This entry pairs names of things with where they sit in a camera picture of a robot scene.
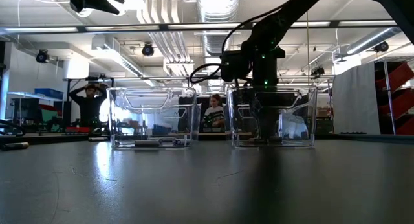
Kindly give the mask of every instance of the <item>table surface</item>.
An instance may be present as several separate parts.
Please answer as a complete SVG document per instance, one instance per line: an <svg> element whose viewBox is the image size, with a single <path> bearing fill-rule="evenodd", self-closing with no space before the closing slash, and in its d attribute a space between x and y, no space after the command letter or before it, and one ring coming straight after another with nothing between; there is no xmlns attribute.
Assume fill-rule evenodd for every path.
<svg viewBox="0 0 414 224"><path fill-rule="evenodd" d="M0 223L414 223L414 147L0 152Z"/></svg>

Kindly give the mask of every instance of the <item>man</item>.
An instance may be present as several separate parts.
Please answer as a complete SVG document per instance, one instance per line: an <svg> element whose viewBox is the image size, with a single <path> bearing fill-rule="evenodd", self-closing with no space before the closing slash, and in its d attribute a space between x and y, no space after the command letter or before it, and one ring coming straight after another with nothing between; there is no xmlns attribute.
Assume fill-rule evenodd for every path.
<svg viewBox="0 0 414 224"><path fill-rule="evenodd" d="M78 96L78 93L85 90L86 97ZM96 91L101 96L95 97ZM75 89L69 96L79 105L80 124L83 127L96 127L99 121L99 110L102 102L106 99L106 90L100 88L100 84L88 84L85 87Z"/></svg>

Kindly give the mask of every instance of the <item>clear plastic bin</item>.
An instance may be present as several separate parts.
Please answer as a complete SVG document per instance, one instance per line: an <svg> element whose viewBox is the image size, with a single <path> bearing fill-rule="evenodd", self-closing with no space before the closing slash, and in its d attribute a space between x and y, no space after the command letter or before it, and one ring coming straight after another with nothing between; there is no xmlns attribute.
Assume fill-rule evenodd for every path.
<svg viewBox="0 0 414 224"><path fill-rule="evenodd" d="M198 137L195 90L183 87L109 88L114 148L183 148Z"/></svg>
<svg viewBox="0 0 414 224"><path fill-rule="evenodd" d="M232 146L313 146L315 87L240 87L228 91Z"/></svg>

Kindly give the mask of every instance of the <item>black shirt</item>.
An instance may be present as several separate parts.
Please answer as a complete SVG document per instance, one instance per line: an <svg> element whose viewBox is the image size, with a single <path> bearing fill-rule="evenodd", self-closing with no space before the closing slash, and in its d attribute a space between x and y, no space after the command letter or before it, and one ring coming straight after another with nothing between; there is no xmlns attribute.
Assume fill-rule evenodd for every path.
<svg viewBox="0 0 414 224"><path fill-rule="evenodd" d="M101 92L101 96L95 98L85 98L78 96L77 94L84 91L85 88L81 87L75 89L69 93L69 96L79 105L80 109L80 122L82 126L93 126L94 121L99 120L99 110L102 102L106 99L106 92L100 88L96 88Z"/></svg>

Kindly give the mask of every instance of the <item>person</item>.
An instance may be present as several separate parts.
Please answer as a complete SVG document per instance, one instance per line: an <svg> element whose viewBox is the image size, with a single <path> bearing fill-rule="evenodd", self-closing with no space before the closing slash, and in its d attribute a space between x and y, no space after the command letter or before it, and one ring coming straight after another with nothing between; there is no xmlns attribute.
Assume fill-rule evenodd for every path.
<svg viewBox="0 0 414 224"><path fill-rule="evenodd" d="M85 91L86 97L78 96L78 93ZM97 126L99 121L99 110L102 102L106 99L106 91L101 89L100 84L88 84L85 87L75 89L69 93L69 96L79 105L80 125L83 127Z"/></svg>
<svg viewBox="0 0 414 224"><path fill-rule="evenodd" d="M219 94L210 97L210 107L206 110L204 117L213 118L213 127L224 126L224 109L221 106L221 97Z"/></svg>

